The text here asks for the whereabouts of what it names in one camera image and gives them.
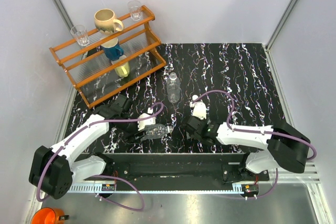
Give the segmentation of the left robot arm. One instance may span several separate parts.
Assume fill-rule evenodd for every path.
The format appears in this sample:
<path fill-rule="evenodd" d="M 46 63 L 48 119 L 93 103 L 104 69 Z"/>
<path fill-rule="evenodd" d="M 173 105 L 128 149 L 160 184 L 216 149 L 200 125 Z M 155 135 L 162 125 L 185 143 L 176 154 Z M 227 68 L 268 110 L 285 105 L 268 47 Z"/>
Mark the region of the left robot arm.
<path fill-rule="evenodd" d="M 119 95 L 111 104 L 98 106 L 67 138 L 52 147 L 42 145 L 36 149 L 28 181 L 37 187 L 39 201 L 43 200 L 41 192 L 59 199 L 74 183 L 94 175 L 107 180 L 115 174 L 113 159 L 102 153 L 93 153 L 80 161 L 77 158 L 97 138 L 109 132 L 111 124 L 127 134 L 135 133 L 137 123 L 127 119 L 130 107 L 131 100 Z"/>

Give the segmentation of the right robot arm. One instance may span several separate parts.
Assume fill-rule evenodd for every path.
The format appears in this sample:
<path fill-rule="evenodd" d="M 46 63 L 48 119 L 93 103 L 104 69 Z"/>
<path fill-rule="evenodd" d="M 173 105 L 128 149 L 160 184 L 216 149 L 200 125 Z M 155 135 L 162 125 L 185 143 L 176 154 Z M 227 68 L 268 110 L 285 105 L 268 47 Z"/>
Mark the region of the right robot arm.
<path fill-rule="evenodd" d="M 242 145 L 260 149 L 243 155 L 238 173 L 244 180 L 269 169 L 282 168 L 296 174 L 305 171 L 311 142 L 285 121 L 267 126 L 228 126 L 190 116 L 184 129 L 190 138 L 204 145 Z"/>

